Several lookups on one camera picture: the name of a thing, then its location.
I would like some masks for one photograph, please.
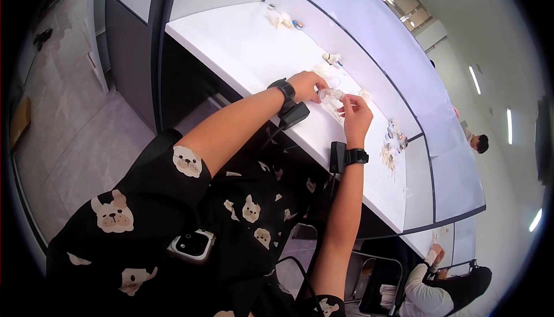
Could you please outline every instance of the black watch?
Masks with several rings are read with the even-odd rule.
[[[366,164],[370,161],[370,155],[363,148],[353,148],[346,151],[346,165],[354,163]]]
[[[296,92],[294,91],[294,87],[287,82],[287,78],[274,81],[267,88],[269,89],[271,87],[277,87],[285,96],[285,101],[283,102],[279,113],[286,113],[296,104],[294,102],[294,96],[296,95]]]

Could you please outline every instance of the black hair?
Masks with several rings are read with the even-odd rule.
[[[454,276],[443,280],[425,280],[427,286],[442,288],[448,292],[454,309],[447,316],[460,311],[473,300],[483,295],[490,285],[493,273],[485,266],[473,268],[468,275]]]
[[[489,137],[481,134],[479,136],[479,143],[477,144],[477,152],[483,154],[486,150],[489,149]]]

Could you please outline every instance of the man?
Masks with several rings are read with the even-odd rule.
[[[468,129],[467,129],[467,123],[465,121],[462,121],[461,128],[464,130],[465,138],[469,142],[469,145],[472,149],[477,151],[478,153],[482,154],[489,148],[489,138],[485,134],[481,135],[473,135]]]

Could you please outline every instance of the phone case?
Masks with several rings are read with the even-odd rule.
[[[202,234],[208,238],[208,243],[206,244],[204,248],[204,252],[199,256],[192,256],[188,253],[184,253],[179,251],[177,247],[177,243],[179,242],[179,239],[181,236],[176,237],[173,239],[171,244],[167,247],[167,251],[169,252],[169,255],[175,258],[179,258],[181,260],[184,260],[185,262],[189,262],[191,264],[204,264],[209,257],[209,253],[212,250],[213,243],[216,240],[216,236],[213,233],[207,232],[205,230],[197,230],[195,233]]]

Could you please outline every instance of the cardboard box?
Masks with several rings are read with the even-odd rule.
[[[21,134],[29,127],[29,124],[31,124],[31,100],[29,97],[25,97],[10,122],[10,151],[16,147]]]

